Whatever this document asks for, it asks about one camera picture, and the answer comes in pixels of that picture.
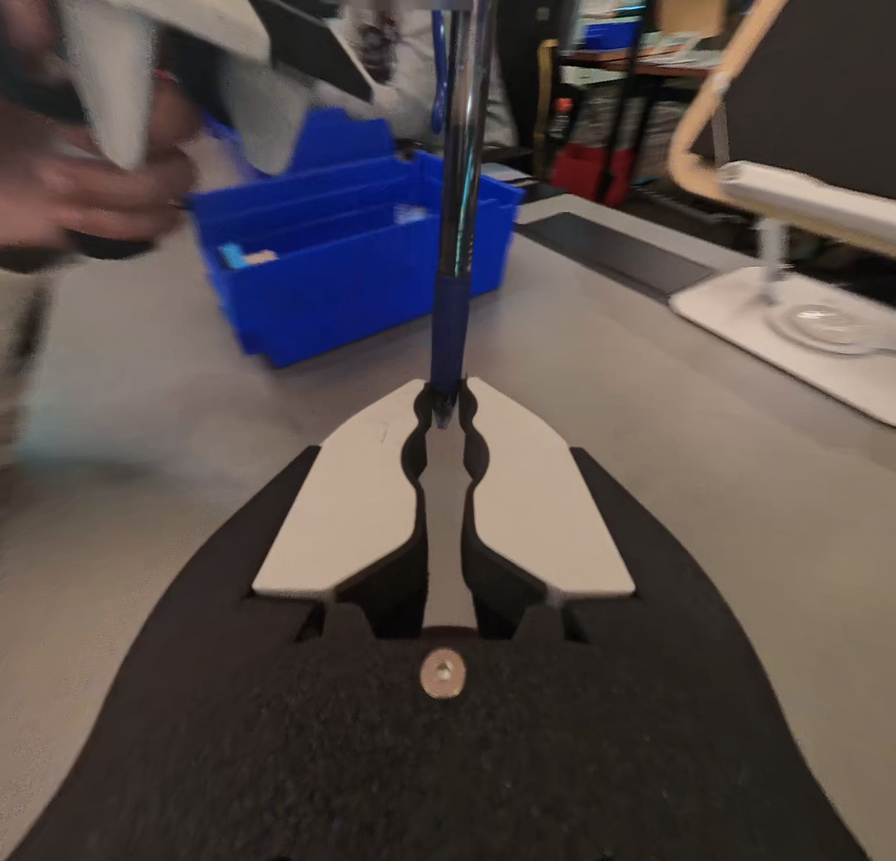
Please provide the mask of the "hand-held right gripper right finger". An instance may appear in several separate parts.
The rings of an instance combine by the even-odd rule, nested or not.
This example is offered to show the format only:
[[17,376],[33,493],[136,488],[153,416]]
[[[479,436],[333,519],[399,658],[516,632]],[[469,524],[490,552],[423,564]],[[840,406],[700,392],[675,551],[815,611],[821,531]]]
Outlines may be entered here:
[[632,597],[633,577],[566,440],[481,378],[464,388],[473,536],[549,604]]

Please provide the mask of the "blue pen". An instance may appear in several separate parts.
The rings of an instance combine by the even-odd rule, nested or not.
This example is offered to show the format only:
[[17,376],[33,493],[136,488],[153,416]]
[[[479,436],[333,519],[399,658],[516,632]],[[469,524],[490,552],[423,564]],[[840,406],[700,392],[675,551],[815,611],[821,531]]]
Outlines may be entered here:
[[430,393],[439,429],[461,391],[476,235],[481,158],[495,36],[494,0],[451,16],[446,72],[442,207],[434,284]]

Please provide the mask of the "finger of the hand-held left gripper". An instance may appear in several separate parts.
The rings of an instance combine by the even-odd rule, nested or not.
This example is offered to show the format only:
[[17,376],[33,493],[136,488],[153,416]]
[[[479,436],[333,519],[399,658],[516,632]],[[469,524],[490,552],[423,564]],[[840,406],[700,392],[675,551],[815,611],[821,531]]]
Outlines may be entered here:
[[254,60],[222,62],[222,102],[246,160],[279,176],[290,166],[313,101],[313,80],[290,67]]
[[374,80],[324,19],[286,0],[101,0],[239,61],[284,66],[368,103]]

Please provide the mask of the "blue storage bin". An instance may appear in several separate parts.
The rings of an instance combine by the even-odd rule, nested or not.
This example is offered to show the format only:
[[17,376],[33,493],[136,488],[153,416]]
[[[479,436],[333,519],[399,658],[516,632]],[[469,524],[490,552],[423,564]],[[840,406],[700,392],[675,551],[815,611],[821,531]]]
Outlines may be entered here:
[[[393,224],[396,204],[430,216]],[[313,110],[290,169],[190,201],[218,306],[242,351],[287,367],[429,315],[442,159],[400,158],[386,120]],[[223,266],[233,242],[250,266]]]

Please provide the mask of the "wood-framed black panel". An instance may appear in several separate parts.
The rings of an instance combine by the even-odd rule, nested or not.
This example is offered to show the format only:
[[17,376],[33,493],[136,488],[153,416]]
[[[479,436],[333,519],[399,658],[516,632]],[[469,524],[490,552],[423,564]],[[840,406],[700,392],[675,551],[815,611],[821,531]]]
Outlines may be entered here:
[[894,0],[757,0],[671,141],[697,196],[894,257]]

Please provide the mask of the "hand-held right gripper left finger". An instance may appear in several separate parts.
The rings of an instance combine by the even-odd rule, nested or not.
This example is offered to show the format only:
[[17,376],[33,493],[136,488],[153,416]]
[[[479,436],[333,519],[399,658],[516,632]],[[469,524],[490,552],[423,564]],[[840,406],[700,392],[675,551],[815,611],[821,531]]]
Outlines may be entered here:
[[420,419],[414,379],[365,407],[322,443],[252,591],[327,601],[412,537],[417,491],[402,465]]

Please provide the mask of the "red bag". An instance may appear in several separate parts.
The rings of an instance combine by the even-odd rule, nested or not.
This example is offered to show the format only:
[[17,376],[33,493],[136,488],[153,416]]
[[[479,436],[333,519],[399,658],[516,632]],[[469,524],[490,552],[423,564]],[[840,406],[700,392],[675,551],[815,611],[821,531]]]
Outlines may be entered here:
[[629,193],[633,150],[615,150],[607,167],[607,150],[567,143],[554,157],[551,186],[611,207],[621,206]]

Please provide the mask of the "grey desk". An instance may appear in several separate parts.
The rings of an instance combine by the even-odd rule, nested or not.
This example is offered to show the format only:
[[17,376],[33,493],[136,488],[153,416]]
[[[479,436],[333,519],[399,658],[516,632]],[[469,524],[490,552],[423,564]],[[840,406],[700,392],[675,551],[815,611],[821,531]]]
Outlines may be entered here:
[[[64,269],[51,302],[2,534],[2,858],[196,550],[428,368],[418,320],[267,370],[187,231]],[[470,325],[471,372],[587,449],[711,576],[843,818],[894,859],[894,429],[526,237]]]

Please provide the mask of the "person's left hand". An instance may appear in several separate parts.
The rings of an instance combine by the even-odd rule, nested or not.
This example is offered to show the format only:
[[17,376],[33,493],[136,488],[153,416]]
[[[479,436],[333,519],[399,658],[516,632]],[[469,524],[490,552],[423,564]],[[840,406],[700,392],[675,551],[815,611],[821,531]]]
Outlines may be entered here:
[[156,242],[178,227],[197,182],[185,147],[203,118],[172,79],[154,84],[147,156],[126,171],[98,157],[90,132],[2,97],[2,251],[70,250],[74,233]]

